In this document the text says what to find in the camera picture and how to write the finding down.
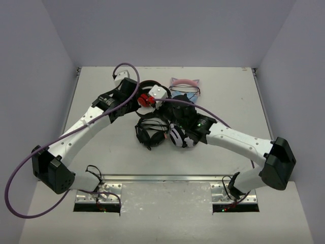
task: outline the metal base plate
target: metal base plate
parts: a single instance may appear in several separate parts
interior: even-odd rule
[[[233,200],[230,199],[226,191],[222,185],[222,178],[224,175],[104,175],[103,179],[105,180],[105,191],[112,192],[118,195],[120,198],[122,197],[122,186],[124,183],[156,183],[163,184],[165,182],[168,183],[209,183],[211,187],[211,202],[216,206],[223,206],[227,204],[232,204]],[[229,180],[224,180],[226,187],[228,186]],[[99,196],[99,203],[105,205],[116,205],[119,204],[118,199],[111,195],[107,196],[105,194],[101,194]],[[89,206],[89,204],[96,204],[96,196],[93,194],[86,194],[80,191],[77,191],[75,204],[81,206],[81,204],[85,204],[85,206]],[[257,196],[255,190],[252,190],[250,194],[246,197],[246,199],[239,203],[238,205],[247,205],[254,204],[257,206]]]

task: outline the white table surface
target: white table surface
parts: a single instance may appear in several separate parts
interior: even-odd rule
[[[113,87],[112,69],[82,68],[67,128],[98,94]],[[250,69],[143,67],[139,72],[142,80],[164,85],[171,77],[200,79],[199,105],[237,130],[270,138]],[[203,144],[181,150],[166,141],[148,151],[135,136],[126,136],[137,120],[130,114],[104,129],[76,156],[71,169],[92,163],[109,174],[227,174],[251,167],[245,158]],[[119,217],[73,212],[72,191],[54,211],[26,220],[20,243],[312,243],[294,182],[285,191],[264,187],[256,194],[260,212],[212,215],[209,184],[124,184]],[[39,182],[28,214],[47,209],[60,197]]]
[[[139,67],[141,80],[169,86],[171,77],[200,79],[201,105],[232,128],[255,137],[270,134],[249,68]],[[131,78],[135,73],[130,70]],[[73,98],[67,127],[72,126],[98,95],[114,88],[113,67],[83,67]],[[96,164],[106,174],[233,174],[251,168],[246,158],[216,146],[175,147],[166,140],[149,151],[136,139],[135,113],[118,118],[99,132],[75,157],[71,170]]]

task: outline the headphones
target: headphones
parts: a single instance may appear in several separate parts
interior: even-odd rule
[[[183,129],[179,126],[171,123],[171,132],[169,136],[175,146],[179,146],[182,148],[185,147],[194,147],[197,143],[195,143],[189,136],[185,133]]]
[[[167,120],[163,120],[163,122],[165,125],[156,120],[141,118],[135,126],[137,139],[149,150],[151,150],[152,146],[160,145],[167,138],[167,133],[169,131],[169,122]],[[157,132],[150,137],[147,131]]]
[[[161,85],[159,82],[154,81],[154,80],[142,81],[139,85],[140,92],[137,95],[137,101],[142,107],[149,108],[146,111],[150,111],[150,108],[154,106],[153,97],[150,97],[148,95],[148,93],[150,92],[150,90],[153,88],[154,85],[161,86],[163,89],[165,89],[167,91],[168,98],[170,98],[172,96],[171,91],[167,87]],[[140,118],[149,119],[149,118],[155,117],[153,112],[140,113],[138,110],[138,111],[136,111],[136,113]]]

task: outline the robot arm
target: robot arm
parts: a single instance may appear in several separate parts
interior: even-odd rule
[[[240,199],[250,190],[270,186],[285,190],[296,164],[288,142],[278,137],[276,141],[259,139],[230,129],[221,123],[213,124],[206,136],[210,145],[221,146],[251,159],[258,164],[249,171],[237,172],[229,183],[230,194]]]
[[[32,157],[34,175],[55,193],[61,194],[68,189],[92,192],[99,185],[101,181],[99,177],[90,172],[71,172],[68,167],[76,154],[99,131],[113,123],[118,117],[134,112],[139,108],[135,96],[125,106],[91,123],[92,120],[102,116],[105,111],[123,103],[136,87],[136,82],[128,78],[127,71],[117,75],[115,84],[117,88],[100,95],[87,112],[64,135],[87,125],[85,129],[52,144]]]

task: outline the black headphones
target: black headphones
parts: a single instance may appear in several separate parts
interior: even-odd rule
[[[154,80],[145,80],[145,81],[142,81],[140,83],[139,92],[138,92],[138,95],[137,95],[137,101],[141,106],[144,106],[144,107],[150,107],[151,106],[151,104],[149,102],[148,93],[150,92],[150,90],[153,88],[154,85],[161,86],[163,89],[165,89],[167,91],[167,95],[168,95],[167,98],[170,98],[172,96],[171,91],[167,87],[161,85],[159,82],[154,81]],[[136,111],[136,113],[140,118],[149,119],[149,118],[155,118],[156,117],[154,115],[154,113],[152,113],[152,112],[141,114],[138,111]]]
[[[160,145],[167,138],[167,133],[169,131],[169,122],[167,120],[162,121],[165,123],[165,125],[156,120],[141,118],[135,126],[137,139],[149,150],[151,150],[152,146]],[[147,131],[157,132],[150,137]]]

